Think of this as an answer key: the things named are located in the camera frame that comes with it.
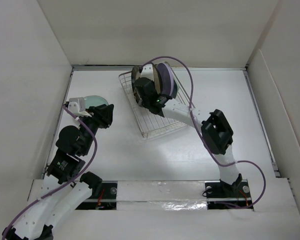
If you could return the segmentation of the round light green plate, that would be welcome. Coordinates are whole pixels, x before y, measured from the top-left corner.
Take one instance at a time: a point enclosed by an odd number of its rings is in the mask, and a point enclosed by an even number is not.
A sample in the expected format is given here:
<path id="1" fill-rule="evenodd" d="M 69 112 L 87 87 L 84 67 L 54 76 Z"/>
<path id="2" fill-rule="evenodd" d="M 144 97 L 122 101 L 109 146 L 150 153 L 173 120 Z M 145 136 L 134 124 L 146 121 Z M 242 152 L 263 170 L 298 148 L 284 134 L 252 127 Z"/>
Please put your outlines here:
<path id="1" fill-rule="evenodd" d="M 84 104 L 85 104 L 85 108 L 88 109 L 90 107 L 98 107 L 101 105 L 108 105 L 108 101 L 98 95 L 89 95 L 84 97 Z"/>

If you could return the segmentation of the brown rimmed deep plate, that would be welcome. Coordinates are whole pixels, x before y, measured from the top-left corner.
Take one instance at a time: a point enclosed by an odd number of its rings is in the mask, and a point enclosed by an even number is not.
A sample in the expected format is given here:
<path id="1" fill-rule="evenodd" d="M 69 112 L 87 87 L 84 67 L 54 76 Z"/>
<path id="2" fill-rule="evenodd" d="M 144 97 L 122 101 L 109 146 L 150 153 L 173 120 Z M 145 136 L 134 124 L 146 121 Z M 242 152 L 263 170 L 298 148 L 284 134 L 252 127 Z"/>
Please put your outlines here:
<path id="1" fill-rule="evenodd" d="M 151 63 L 153 69 L 153 81 L 155 90 L 158 94 L 162 92 L 162 79 L 155 64 Z"/>

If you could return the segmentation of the striped rim beige plate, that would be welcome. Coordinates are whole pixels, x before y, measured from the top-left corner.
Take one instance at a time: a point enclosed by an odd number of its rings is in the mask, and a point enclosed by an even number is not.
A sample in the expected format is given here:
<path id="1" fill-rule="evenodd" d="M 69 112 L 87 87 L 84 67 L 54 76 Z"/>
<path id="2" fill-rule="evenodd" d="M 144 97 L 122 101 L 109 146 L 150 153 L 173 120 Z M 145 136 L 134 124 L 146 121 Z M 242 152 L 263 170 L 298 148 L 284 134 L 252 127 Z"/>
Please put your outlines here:
<path id="1" fill-rule="evenodd" d="M 141 106 L 142 105 L 142 98 L 140 97 L 140 89 L 141 89 L 141 67 L 135 65 L 131 70 L 131 87 L 132 87 L 132 94 L 135 98 L 136 103 Z"/>

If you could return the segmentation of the purple round plate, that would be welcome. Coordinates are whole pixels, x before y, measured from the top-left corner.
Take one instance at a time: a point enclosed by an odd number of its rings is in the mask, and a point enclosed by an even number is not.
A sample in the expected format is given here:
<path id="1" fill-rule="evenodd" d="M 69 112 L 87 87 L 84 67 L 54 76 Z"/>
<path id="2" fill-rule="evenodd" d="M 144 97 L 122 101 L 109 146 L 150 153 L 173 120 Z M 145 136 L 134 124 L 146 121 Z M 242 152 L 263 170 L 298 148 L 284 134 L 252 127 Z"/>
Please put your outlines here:
<path id="1" fill-rule="evenodd" d="M 162 62 L 157 64 L 156 68 L 161 79 L 160 93 L 174 98 L 175 81 L 171 67 L 167 63 Z"/>

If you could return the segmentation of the rectangular light green plate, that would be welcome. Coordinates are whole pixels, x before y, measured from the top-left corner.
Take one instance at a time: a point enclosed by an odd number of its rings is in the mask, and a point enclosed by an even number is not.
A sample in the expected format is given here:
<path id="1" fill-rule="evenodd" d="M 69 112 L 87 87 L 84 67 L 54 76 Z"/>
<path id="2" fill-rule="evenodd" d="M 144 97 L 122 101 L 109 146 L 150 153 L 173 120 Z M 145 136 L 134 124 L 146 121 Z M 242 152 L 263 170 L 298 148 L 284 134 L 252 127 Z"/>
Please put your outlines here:
<path id="1" fill-rule="evenodd" d="M 171 94 L 172 98 L 175 99 L 177 97 L 178 90 L 179 90 L 179 86 L 178 86 L 177 82 L 174 80 L 173 81 L 173 91 L 172 91 L 172 94 Z"/>

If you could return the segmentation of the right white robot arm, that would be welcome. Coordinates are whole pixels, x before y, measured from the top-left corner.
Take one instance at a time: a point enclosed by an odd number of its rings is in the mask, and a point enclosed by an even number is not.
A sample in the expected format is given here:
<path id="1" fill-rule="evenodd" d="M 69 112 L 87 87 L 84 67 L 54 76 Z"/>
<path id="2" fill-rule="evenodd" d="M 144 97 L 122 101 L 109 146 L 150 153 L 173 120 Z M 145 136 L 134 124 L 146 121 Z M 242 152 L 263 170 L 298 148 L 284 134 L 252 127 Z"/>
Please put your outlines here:
<path id="1" fill-rule="evenodd" d="M 167 91 L 158 93 L 156 83 Z M 205 112 L 190 108 L 176 100 L 178 85 L 173 77 L 169 77 L 167 81 L 157 82 L 147 77 L 134 77 L 132 88 L 141 100 L 142 107 L 152 114 L 195 128 L 204 147 L 218 165 L 222 193 L 232 197 L 239 191 L 242 175 L 236 167 L 232 154 L 234 132 L 221 110 Z"/>

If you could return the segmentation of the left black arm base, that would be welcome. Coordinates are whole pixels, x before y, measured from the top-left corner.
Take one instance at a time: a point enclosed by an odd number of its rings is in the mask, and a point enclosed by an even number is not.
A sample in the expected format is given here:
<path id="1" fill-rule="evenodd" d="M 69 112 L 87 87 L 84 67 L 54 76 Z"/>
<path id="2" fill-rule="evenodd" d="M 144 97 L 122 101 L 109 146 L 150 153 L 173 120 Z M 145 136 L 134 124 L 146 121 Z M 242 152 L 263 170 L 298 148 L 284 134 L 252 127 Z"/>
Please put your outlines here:
<path id="1" fill-rule="evenodd" d="M 83 201 L 76 210 L 116 210 L 117 209 L 117 181 L 104 181 L 98 195 L 93 195 Z"/>

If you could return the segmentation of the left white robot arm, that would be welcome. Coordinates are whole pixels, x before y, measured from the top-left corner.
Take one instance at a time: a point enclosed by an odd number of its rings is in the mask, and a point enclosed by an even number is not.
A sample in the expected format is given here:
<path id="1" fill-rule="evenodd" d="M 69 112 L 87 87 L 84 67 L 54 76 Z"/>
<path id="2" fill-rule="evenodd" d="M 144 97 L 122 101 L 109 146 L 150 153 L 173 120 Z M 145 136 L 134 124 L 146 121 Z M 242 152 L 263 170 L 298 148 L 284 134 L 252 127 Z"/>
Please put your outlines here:
<path id="1" fill-rule="evenodd" d="M 97 198 L 103 180 L 87 171 L 92 161 L 85 162 L 91 147 L 98 149 L 96 133 L 113 122 L 113 104 L 90 106 L 85 113 L 63 109 L 79 126 L 68 125 L 58 135 L 57 151 L 47 170 L 37 199 L 24 208 L 4 229 L 4 240 L 51 240 L 58 224 L 84 200 Z"/>

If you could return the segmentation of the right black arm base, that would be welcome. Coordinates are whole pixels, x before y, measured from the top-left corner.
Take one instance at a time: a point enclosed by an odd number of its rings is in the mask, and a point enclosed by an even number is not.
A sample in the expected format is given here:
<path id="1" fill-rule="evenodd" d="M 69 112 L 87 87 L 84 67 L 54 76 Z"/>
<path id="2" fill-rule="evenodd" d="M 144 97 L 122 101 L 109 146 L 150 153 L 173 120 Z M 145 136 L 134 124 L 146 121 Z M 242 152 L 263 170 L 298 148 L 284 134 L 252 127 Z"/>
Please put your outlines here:
<path id="1" fill-rule="evenodd" d="M 223 190 L 219 181 L 208 181 L 204 186 L 202 196 L 206 198 L 209 210 L 242 208 L 253 202 L 247 180 L 243 180 L 234 192 Z"/>

